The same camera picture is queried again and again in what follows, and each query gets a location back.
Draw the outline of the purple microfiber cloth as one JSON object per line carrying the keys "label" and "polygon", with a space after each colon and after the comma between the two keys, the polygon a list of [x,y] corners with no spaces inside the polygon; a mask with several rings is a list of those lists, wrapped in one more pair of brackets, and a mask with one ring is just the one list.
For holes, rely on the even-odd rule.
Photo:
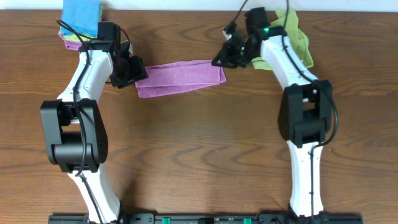
{"label": "purple microfiber cloth", "polygon": [[135,83],[140,98],[185,93],[226,81],[221,67],[211,60],[191,60],[146,67],[148,78]]}

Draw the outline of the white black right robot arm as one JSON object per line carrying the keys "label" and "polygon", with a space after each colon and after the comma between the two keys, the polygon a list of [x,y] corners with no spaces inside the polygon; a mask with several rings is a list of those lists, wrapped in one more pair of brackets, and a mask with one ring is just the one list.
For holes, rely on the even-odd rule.
{"label": "white black right robot arm", "polygon": [[267,62],[283,89],[278,127],[287,142],[292,162],[289,210],[297,221],[320,222],[320,155],[335,137],[338,112],[328,80],[319,80],[294,51],[284,26],[272,26],[266,10],[257,7],[244,15],[248,37],[243,39],[231,21],[225,42],[211,64],[247,67],[255,58]]}

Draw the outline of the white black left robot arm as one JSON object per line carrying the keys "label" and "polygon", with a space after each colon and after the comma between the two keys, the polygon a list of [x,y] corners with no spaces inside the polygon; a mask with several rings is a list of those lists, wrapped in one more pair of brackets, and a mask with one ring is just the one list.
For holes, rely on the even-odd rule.
{"label": "white black left robot arm", "polygon": [[125,30],[99,22],[98,34],[77,34],[78,67],[56,100],[44,101],[40,115],[49,161],[76,183],[88,208],[85,215],[51,215],[49,223],[129,223],[105,169],[108,136],[98,102],[106,83],[124,88],[148,78]]}

